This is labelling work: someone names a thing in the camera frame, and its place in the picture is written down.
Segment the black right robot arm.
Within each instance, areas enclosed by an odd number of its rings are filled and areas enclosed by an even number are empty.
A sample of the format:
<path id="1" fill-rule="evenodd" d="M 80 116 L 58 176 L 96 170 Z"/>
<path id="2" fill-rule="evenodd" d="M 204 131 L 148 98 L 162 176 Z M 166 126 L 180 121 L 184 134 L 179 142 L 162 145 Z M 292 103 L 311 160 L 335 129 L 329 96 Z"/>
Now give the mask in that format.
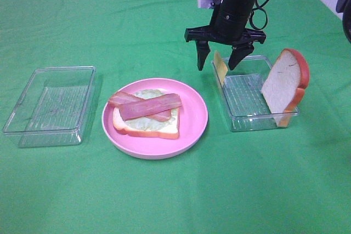
<path id="1" fill-rule="evenodd" d="M 246 28 L 254 10 L 259 9 L 257 0 L 208 0 L 205 5 L 213 13 L 209 25 L 185 30 L 186 42 L 195 41 L 197 68 L 203 69 L 210 53 L 209 42 L 232 47 L 229 68 L 233 70 L 239 62 L 254 50 L 254 42 L 264 43 L 265 33 L 254 27 Z M 350 0 L 338 0 L 336 12 L 342 13 L 343 30 L 350 38 Z"/>

